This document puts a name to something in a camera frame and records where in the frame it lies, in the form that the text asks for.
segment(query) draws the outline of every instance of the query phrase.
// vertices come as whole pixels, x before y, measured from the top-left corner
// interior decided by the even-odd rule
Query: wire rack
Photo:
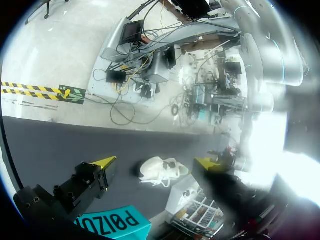
[[[223,220],[224,213],[214,200],[209,200],[202,189],[196,198],[178,212],[171,224],[188,235],[201,235],[211,238]]]

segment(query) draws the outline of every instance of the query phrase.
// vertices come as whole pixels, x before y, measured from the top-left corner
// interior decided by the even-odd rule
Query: white shoe
[[[142,177],[139,177],[141,183],[152,183],[153,186],[162,184],[165,188],[170,186],[170,180],[177,180],[180,176],[185,176],[189,173],[181,163],[174,158],[162,160],[155,156],[146,161],[140,168]]]

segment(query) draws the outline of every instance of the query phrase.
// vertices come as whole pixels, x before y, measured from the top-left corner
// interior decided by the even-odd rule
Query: black mat
[[[165,210],[170,187],[139,183],[133,169],[154,156],[175,158],[191,169],[194,157],[223,150],[226,136],[189,135],[74,126],[4,117],[8,144],[24,186],[41,185],[53,193],[81,162],[117,156],[114,181],[102,199],[87,212],[108,211],[133,205],[150,219]]]

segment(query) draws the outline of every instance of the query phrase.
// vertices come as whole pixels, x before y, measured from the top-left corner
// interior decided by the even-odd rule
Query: shoelace
[[[167,170],[163,169],[163,171],[161,171],[158,175],[158,179],[152,179],[152,180],[142,180],[141,183],[151,183],[154,186],[160,185],[162,184],[165,188],[170,187],[170,180],[175,180],[176,178],[170,178],[169,175],[169,171],[171,170],[171,168],[167,168]]]

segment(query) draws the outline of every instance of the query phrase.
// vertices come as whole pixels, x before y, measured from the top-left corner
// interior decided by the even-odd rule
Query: concrete floor
[[[29,24],[24,25],[25,19],[22,19],[7,41],[2,81],[49,88],[65,85],[87,89],[95,61],[111,28],[144,2],[145,0],[55,0],[50,4],[48,19],[44,19],[46,9],[43,6],[30,18]],[[149,7],[144,9],[134,20],[142,20],[148,9]],[[145,28],[158,29],[162,25],[165,27],[176,22],[176,17],[158,4],[148,15]],[[183,92],[179,74],[181,68],[192,61],[193,58],[187,54],[180,57],[176,67],[171,70],[170,81],[160,86],[164,94],[157,94],[154,98],[156,107],[148,108],[141,104],[135,106],[136,122],[146,123],[154,119],[163,106],[169,104],[171,97]],[[118,108],[128,118],[133,114],[129,106],[119,105]],[[179,118],[172,116],[170,107],[166,107],[151,124],[131,123],[126,126],[112,123],[110,105],[90,101],[80,105],[3,94],[2,110],[4,116],[81,126],[194,134],[214,132],[214,127],[207,120],[197,120],[191,127],[181,127]],[[116,111],[112,112],[112,117],[119,123],[126,123]],[[234,129],[238,129],[238,122],[236,119]],[[224,129],[229,127],[229,124],[222,126]]]

